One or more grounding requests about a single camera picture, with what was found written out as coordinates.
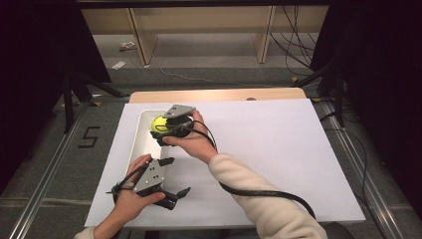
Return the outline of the black tripod stand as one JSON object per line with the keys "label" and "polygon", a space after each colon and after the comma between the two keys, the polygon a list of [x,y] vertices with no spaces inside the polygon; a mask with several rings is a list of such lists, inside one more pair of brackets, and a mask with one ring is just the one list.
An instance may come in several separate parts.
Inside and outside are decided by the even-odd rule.
{"label": "black tripod stand", "polygon": [[87,74],[73,71],[65,73],[63,78],[63,98],[66,113],[65,133],[71,130],[75,120],[73,96],[76,96],[82,103],[89,103],[94,97],[88,89],[88,85],[92,85],[117,98],[129,97],[129,94],[120,92],[105,83],[93,79]]}
{"label": "black tripod stand", "polygon": [[344,127],[342,117],[342,95],[343,95],[343,75],[338,65],[334,61],[329,61],[326,65],[305,77],[303,80],[294,82],[294,88],[303,88],[315,80],[320,79],[316,92],[320,97],[327,97],[334,92],[334,111],[331,113],[341,127]]}

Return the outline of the metal floor rail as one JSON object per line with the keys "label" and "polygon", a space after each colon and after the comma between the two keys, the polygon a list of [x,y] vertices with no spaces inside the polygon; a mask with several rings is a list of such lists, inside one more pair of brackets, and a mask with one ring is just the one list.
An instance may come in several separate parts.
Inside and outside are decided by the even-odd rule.
{"label": "metal floor rail", "polygon": [[55,152],[49,160],[49,164],[43,171],[43,175],[38,181],[37,186],[33,190],[31,196],[26,201],[21,214],[16,220],[15,225],[12,227],[12,231],[8,236],[8,239],[25,239],[37,215],[37,212],[39,211],[43,200],[59,170],[59,167],[64,160],[70,143],[75,136],[75,131],[79,127],[81,118],[88,108],[88,103],[79,104],[78,108],[76,109],[75,116],[71,118],[71,125],[66,126],[66,129],[60,138],[60,142],[55,147]]}
{"label": "metal floor rail", "polygon": [[324,131],[335,134],[359,180],[357,199],[364,205],[364,209],[370,215],[383,239],[404,239],[404,234],[400,230],[393,213],[376,188],[375,182],[368,171],[368,157],[363,142],[357,135],[339,125],[334,116],[331,115],[334,111],[333,105],[323,103],[321,109],[323,116],[319,121],[328,123],[328,128]]}

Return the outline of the light wooden furniture frame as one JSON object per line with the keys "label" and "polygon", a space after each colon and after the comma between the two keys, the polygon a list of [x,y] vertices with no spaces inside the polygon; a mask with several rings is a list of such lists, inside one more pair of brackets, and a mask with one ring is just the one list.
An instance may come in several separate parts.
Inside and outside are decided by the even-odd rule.
{"label": "light wooden furniture frame", "polygon": [[132,35],[148,65],[160,34],[249,33],[257,59],[266,62],[272,33],[318,33],[326,6],[242,6],[85,9],[94,35]]}

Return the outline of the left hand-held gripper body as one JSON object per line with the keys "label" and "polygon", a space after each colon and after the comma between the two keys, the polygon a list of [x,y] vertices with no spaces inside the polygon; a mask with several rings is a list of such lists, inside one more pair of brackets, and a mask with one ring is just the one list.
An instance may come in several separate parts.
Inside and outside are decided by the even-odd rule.
{"label": "left hand-held gripper body", "polygon": [[160,188],[164,180],[164,167],[157,159],[146,163],[140,170],[133,191],[140,196],[147,196]]}

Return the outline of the black curtain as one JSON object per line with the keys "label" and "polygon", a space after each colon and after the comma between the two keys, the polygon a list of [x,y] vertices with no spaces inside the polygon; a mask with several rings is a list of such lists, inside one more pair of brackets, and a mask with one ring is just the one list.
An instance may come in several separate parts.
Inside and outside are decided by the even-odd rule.
{"label": "black curtain", "polygon": [[328,0],[314,70],[346,40],[348,96],[402,193],[422,219],[422,0]]}
{"label": "black curtain", "polygon": [[0,0],[0,193],[62,95],[66,73],[110,81],[77,0]]}

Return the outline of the person's right hand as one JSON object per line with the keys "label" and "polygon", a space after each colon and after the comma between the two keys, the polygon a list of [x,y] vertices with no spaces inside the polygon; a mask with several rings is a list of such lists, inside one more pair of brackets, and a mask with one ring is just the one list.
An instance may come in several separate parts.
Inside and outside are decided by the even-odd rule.
{"label": "person's right hand", "polygon": [[163,141],[183,148],[190,156],[208,164],[218,152],[207,138],[208,129],[201,113],[194,111],[191,115],[194,119],[194,127],[191,133],[185,137],[166,136]]}

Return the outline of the yellow tennis ball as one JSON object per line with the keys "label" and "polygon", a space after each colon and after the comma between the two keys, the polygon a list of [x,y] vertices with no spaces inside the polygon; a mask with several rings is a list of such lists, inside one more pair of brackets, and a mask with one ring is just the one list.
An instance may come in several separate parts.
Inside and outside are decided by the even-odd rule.
{"label": "yellow tennis ball", "polygon": [[151,130],[157,133],[167,133],[168,128],[166,124],[167,124],[167,119],[165,119],[163,116],[158,116],[151,123]]}

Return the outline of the white plastic bin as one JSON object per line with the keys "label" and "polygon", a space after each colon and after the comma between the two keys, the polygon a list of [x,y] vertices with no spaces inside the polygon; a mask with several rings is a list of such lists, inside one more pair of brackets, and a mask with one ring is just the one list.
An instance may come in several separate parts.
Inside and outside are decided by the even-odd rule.
{"label": "white plastic bin", "polygon": [[140,113],[128,161],[129,164],[132,164],[145,154],[150,154],[154,159],[162,159],[168,156],[167,148],[160,146],[150,133],[154,120],[163,114],[164,110],[148,110]]}

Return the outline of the person's left hand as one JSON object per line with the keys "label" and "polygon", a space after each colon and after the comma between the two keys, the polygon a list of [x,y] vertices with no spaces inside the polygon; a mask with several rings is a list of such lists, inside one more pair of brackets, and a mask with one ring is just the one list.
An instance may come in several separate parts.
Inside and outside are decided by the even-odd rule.
{"label": "person's left hand", "polygon": [[[128,182],[134,182],[138,176],[138,172],[135,172],[139,167],[144,166],[151,160],[150,154],[145,154],[136,159],[127,170]],[[117,202],[112,211],[118,213],[133,215],[136,218],[140,212],[148,205],[160,201],[164,198],[164,194],[161,192],[155,192],[145,197],[137,195],[133,190],[124,189],[119,193]]]}

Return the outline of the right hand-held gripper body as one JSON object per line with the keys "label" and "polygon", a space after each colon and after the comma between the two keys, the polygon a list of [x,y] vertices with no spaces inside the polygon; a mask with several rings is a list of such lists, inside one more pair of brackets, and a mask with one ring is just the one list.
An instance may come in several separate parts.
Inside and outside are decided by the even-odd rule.
{"label": "right hand-held gripper body", "polygon": [[195,111],[194,107],[173,105],[163,117],[166,119],[165,126],[168,133],[176,137],[185,137],[193,128],[193,120],[190,114]]}

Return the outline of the white board sheet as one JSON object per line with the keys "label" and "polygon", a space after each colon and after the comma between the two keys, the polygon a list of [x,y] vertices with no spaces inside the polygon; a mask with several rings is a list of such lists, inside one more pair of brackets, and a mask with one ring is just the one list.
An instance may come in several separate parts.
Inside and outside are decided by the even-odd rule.
{"label": "white board sheet", "polygon": [[[319,122],[312,103],[301,100],[196,102],[219,151],[248,164],[281,190],[304,199],[320,222],[359,222],[364,215]],[[113,207],[111,188],[126,173],[139,115],[169,110],[169,103],[124,107],[86,224],[103,221]],[[221,188],[204,163],[179,147],[167,147],[174,162],[163,187],[190,187],[173,210],[151,205],[129,227],[144,230],[250,226],[242,208]]]}

